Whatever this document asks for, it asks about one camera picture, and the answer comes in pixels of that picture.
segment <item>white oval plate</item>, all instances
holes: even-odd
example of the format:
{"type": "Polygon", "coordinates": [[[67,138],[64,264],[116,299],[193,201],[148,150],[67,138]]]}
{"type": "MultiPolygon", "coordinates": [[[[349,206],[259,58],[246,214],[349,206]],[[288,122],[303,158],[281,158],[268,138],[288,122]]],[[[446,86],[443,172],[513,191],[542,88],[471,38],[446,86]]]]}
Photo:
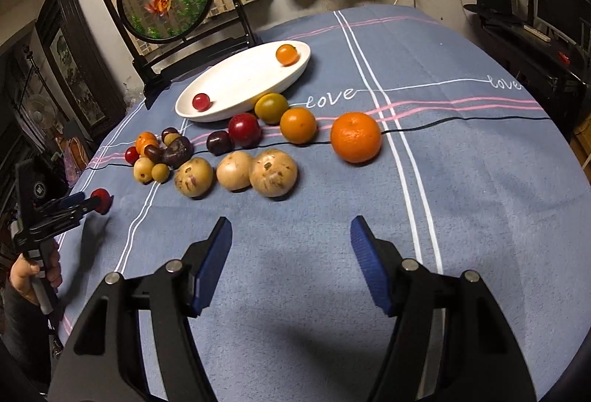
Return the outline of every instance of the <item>white oval plate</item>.
{"type": "Polygon", "coordinates": [[[215,122],[252,110],[265,93],[281,93],[304,72],[310,60],[308,44],[283,40],[258,45],[222,60],[193,80],[174,105],[176,113],[194,122],[215,122]],[[291,44],[300,58],[288,67],[275,58],[280,45],[291,44]],[[205,112],[193,108],[193,97],[205,93],[212,101],[205,112]]]}

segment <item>white remote control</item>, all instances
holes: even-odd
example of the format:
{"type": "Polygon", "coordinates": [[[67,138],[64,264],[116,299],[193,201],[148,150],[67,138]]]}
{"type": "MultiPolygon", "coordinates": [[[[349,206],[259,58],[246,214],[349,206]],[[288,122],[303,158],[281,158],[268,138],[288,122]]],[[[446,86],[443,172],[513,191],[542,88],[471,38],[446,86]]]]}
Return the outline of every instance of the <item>white remote control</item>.
{"type": "Polygon", "coordinates": [[[530,32],[530,34],[536,35],[537,38],[539,38],[540,40],[545,41],[546,43],[548,43],[549,41],[552,40],[550,37],[548,37],[548,35],[543,34],[538,29],[533,28],[533,27],[530,27],[529,25],[524,25],[523,28],[525,30],[527,30],[528,32],[530,32]]]}

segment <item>black desk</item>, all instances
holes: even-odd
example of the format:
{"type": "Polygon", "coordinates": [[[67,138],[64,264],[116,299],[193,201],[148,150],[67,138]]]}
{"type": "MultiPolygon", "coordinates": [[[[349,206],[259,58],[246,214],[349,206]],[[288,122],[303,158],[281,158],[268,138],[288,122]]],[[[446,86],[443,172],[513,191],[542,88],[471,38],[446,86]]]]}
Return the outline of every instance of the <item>black desk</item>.
{"type": "Polygon", "coordinates": [[[544,42],[523,26],[480,17],[489,53],[532,94],[567,140],[591,110],[583,57],[561,41],[544,42]],[[566,55],[570,63],[560,56],[566,55]]]}

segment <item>silver screw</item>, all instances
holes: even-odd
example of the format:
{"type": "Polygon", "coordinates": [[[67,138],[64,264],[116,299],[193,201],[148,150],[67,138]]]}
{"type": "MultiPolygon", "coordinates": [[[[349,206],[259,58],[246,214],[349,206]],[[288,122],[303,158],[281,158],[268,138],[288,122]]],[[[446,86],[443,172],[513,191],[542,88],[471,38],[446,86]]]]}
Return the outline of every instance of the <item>silver screw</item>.
{"type": "Polygon", "coordinates": [[[466,277],[466,280],[469,282],[478,282],[480,280],[480,274],[475,270],[467,270],[464,277],[466,277]]]}
{"type": "Polygon", "coordinates": [[[105,282],[107,282],[110,286],[112,286],[113,284],[116,284],[117,282],[119,282],[120,278],[121,278],[121,276],[117,272],[111,272],[109,274],[106,274],[105,282]]]}
{"type": "Polygon", "coordinates": [[[166,262],[166,270],[171,274],[178,272],[182,269],[182,262],[178,259],[169,260],[166,262]]]}
{"type": "Polygon", "coordinates": [[[419,268],[419,263],[415,259],[404,259],[403,260],[403,269],[414,272],[416,269],[419,268]]]}

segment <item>black hat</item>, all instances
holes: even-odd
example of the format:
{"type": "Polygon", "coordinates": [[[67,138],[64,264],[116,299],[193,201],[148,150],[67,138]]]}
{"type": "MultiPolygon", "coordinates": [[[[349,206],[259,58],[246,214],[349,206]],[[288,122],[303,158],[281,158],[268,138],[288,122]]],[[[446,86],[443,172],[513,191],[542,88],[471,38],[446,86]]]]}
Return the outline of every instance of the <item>black hat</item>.
{"type": "Polygon", "coordinates": [[[464,5],[464,8],[488,19],[523,25],[523,21],[513,15],[511,0],[478,0],[476,4],[464,5]]]}

